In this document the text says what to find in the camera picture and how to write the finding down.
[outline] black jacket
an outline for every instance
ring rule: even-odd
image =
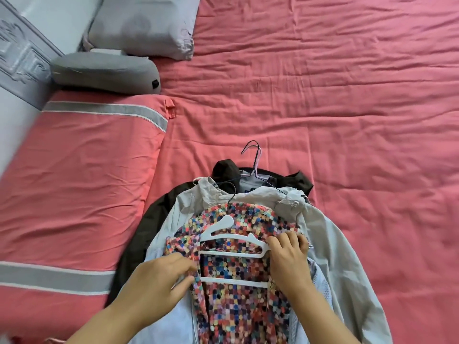
[[[236,188],[236,193],[239,193],[240,170],[251,172],[252,168],[238,168],[232,160],[226,159],[215,164],[211,177],[216,183],[231,181]],[[309,195],[309,192],[313,188],[312,183],[301,172],[297,172],[296,174],[289,176],[281,176],[273,172],[259,169],[258,173],[261,175],[270,175],[271,178],[268,182],[278,188],[293,187],[303,191],[306,195]],[[132,272],[145,260],[146,250],[150,246],[158,231],[161,229],[169,211],[175,204],[177,196],[192,187],[194,187],[192,182],[186,182],[178,185],[169,193],[163,195],[150,205],[146,213],[143,215],[134,236],[124,249],[124,252],[118,261],[115,276],[112,281],[112,287],[105,306],[109,306],[113,300],[115,300],[119,291],[123,287],[124,283],[128,281]],[[234,193],[234,188],[229,183],[222,183],[219,185],[219,188],[227,193]]]

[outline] gray pillow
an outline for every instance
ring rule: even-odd
[[[54,81],[129,95],[159,94],[156,65],[147,58],[102,53],[72,53],[51,62]]]
[[[193,57],[200,0],[104,0],[89,30],[95,48],[136,56]]]

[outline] carved headboard panel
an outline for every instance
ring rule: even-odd
[[[0,0],[1,87],[41,110],[55,89],[49,62],[61,55],[8,1]]]

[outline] bed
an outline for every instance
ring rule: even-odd
[[[103,308],[173,116],[161,95],[46,104],[0,181],[0,333],[66,339]]]
[[[250,167],[240,150],[256,139],[260,168],[311,179],[394,342],[456,342],[458,11],[456,0],[201,0],[192,61],[154,59],[176,118],[145,208],[219,160]]]

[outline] person's right arm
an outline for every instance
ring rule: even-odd
[[[311,280],[307,238],[292,231],[267,240],[271,276],[286,295],[311,344],[359,344]]]

